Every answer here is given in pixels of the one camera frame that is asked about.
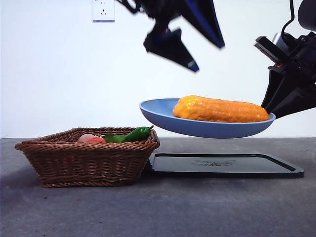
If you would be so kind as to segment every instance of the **corn cob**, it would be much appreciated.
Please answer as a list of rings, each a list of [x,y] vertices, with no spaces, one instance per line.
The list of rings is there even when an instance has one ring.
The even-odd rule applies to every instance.
[[[269,119],[267,111],[256,104],[196,95],[179,99],[173,108],[173,115],[183,119],[215,122],[256,122]]]

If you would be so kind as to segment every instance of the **blue plate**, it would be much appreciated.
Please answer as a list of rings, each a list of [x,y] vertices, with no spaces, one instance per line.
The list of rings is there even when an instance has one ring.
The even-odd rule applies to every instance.
[[[276,119],[270,114],[270,119],[260,122],[207,122],[172,115],[173,107],[179,98],[148,100],[139,107],[145,118],[152,124],[168,131],[207,138],[238,138],[248,137],[267,129]]]

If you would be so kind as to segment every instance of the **wicker basket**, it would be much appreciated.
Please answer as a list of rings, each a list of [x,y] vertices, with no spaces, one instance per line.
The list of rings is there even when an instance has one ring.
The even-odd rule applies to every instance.
[[[86,133],[126,135],[135,128],[73,128],[41,138],[23,141],[23,151],[36,170],[43,187],[124,186],[135,183],[154,149],[159,147],[151,129],[147,140],[123,143],[79,143]]]

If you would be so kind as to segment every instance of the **black plastic tray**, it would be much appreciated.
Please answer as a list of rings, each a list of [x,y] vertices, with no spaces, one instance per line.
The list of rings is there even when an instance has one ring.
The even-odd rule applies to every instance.
[[[154,175],[214,178],[302,178],[304,170],[266,154],[157,153],[145,171]]]

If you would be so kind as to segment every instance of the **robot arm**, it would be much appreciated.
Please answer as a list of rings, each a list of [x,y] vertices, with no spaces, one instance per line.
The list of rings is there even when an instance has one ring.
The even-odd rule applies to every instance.
[[[254,44],[275,63],[269,67],[269,85],[261,106],[276,118],[316,107],[316,35],[310,32],[296,39],[284,32],[294,20],[293,0],[290,6],[292,18],[274,42],[259,37]],[[301,3],[298,20],[303,28],[316,30],[315,9],[315,0]]]
[[[171,20],[183,16],[201,34],[217,47],[223,47],[224,40],[218,25],[213,0],[134,0],[133,8],[127,0],[118,0],[133,14],[145,12],[156,20],[152,31],[144,41],[144,47],[194,72],[198,65],[181,41],[181,29],[170,31]]]
[[[181,30],[168,28],[169,22],[183,16],[211,43],[223,47],[224,40],[216,18],[213,0],[117,0],[134,13],[145,12],[156,20],[147,35],[144,46],[148,52],[172,60],[194,72],[198,65],[181,41]],[[274,42],[259,37],[255,46],[275,64],[269,67],[270,81],[262,102],[276,118],[316,107],[316,35],[310,32],[297,39],[285,33],[285,27],[294,20],[293,0],[290,0],[291,20]],[[303,0],[299,11],[300,25],[316,31],[316,0]]]

